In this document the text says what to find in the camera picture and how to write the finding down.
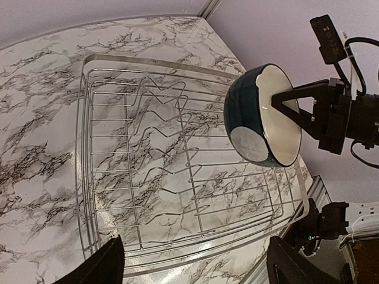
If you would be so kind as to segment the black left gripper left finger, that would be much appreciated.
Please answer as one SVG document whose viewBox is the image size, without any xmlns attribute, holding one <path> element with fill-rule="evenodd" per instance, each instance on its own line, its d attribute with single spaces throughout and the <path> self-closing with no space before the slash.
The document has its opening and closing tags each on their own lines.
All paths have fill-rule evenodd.
<svg viewBox="0 0 379 284">
<path fill-rule="evenodd" d="M 120 235 L 112 238 L 74 271 L 56 281 L 64 283 L 119 283 L 124 275 L 124 247 Z"/>
</svg>

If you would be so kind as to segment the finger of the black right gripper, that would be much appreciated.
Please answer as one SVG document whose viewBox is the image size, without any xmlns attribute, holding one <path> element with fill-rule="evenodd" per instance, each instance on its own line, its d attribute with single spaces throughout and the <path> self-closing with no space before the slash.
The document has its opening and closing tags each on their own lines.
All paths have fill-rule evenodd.
<svg viewBox="0 0 379 284">
<path fill-rule="evenodd" d="M 272 102 L 285 102 L 302 98 L 322 98 L 329 93 L 329 80 L 324 79 L 317 82 L 308 83 L 295 87 L 286 92 L 281 92 L 272 96 Z"/>
<path fill-rule="evenodd" d="M 313 105 L 312 113 L 300 108 L 298 100 L 272 100 L 272 106 L 315 140 L 323 140 L 326 137 L 329 119 L 328 104 L 318 101 L 316 105 Z"/>
</svg>

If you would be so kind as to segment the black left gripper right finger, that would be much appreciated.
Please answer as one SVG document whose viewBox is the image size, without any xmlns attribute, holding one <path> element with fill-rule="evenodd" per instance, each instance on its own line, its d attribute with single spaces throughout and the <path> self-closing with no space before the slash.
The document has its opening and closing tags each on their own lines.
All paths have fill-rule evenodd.
<svg viewBox="0 0 379 284">
<path fill-rule="evenodd" d="M 270 283 L 342 283 L 310 263 L 277 236 L 270 238 L 266 266 Z"/>
</svg>

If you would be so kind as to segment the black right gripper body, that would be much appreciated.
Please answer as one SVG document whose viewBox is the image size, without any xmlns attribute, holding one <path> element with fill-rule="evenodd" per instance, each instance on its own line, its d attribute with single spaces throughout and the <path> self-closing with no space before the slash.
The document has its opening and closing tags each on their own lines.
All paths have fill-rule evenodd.
<svg viewBox="0 0 379 284">
<path fill-rule="evenodd" d="M 331 78 L 327 95 L 319 99 L 322 106 L 322 124 L 319 149 L 342 154 L 351 112 L 351 89 L 340 79 Z"/>
</svg>

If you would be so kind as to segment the dark teal mug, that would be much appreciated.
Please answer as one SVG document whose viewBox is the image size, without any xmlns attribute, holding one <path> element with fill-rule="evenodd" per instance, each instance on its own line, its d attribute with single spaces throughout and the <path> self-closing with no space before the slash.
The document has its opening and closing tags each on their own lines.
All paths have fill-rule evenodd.
<svg viewBox="0 0 379 284">
<path fill-rule="evenodd" d="M 289 167 L 298 158 L 301 128 L 272 106 L 272 97 L 293 88 L 275 64 L 245 72 L 229 87 L 223 119 L 237 154 L 262 167 Z"/>
</svg>

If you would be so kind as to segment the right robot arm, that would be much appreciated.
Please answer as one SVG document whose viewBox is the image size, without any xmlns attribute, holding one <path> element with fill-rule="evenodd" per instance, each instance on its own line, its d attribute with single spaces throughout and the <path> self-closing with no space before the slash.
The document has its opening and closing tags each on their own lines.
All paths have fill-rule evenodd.
<svg viewBox="0 0 379 284">
<path fill-rule="evenodd" d="M 272 106 L 319 142 L 318 147 L 341 154 L 345 140 L 369 150 L 378 145 L 378 95 L 353 98 L 351 89 L 339 79 L 297 87 L 272 97 Z M 300 233 L 311 239 L 293 246 L 272 237 L 266 265 L 270 283 L 338 283 L 300 254 L 310 243 L 335 240 L 342 244 L 358 237 L 378 234 L 378 202 L 358 204 L 333 202 L 296 223 Z"/>
</svg>

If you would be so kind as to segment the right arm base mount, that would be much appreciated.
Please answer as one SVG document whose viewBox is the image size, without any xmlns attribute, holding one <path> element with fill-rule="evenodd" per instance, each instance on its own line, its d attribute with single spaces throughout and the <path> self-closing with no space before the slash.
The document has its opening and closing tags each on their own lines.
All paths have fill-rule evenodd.
<svg viewBox="0 0 379 284">
<path fill-rule="evenodd" d="M 294 224 L 291 232 L 290 246 L 301 250 L 307 257 L 313 256 L 319 249 L 322 240 L 335 240 L 346 235 L 349 222 L 346 220 L 347 202 L 332 202 L 322 207 L 321 212 L 316 208 L 307 216 Z"/>
</svg>

